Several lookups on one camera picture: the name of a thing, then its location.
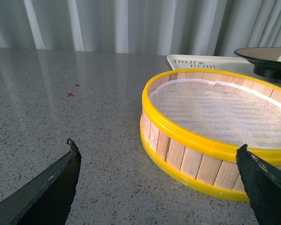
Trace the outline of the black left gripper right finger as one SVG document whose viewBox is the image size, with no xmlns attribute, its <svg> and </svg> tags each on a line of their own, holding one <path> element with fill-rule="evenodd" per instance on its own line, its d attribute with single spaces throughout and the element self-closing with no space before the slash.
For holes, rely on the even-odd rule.
<svg viewBox="0 0 281 225">
<path fill-rule="evenodd" d="M 281 225 L 281 170 L 247 150 L 237 149 L 237 166 L 260 225 Z"/>
</svg>

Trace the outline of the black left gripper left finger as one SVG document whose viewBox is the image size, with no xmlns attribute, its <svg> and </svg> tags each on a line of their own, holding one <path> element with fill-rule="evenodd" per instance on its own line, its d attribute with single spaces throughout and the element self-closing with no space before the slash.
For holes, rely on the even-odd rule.
<svg viewBox="0 0 281 225">
<path fill-rule="evenodd" d="M 64 225 L 73 203 L 81 154 L 72 139 L 59 160 L 0 202 L 0 225 Z"/>
</svg>

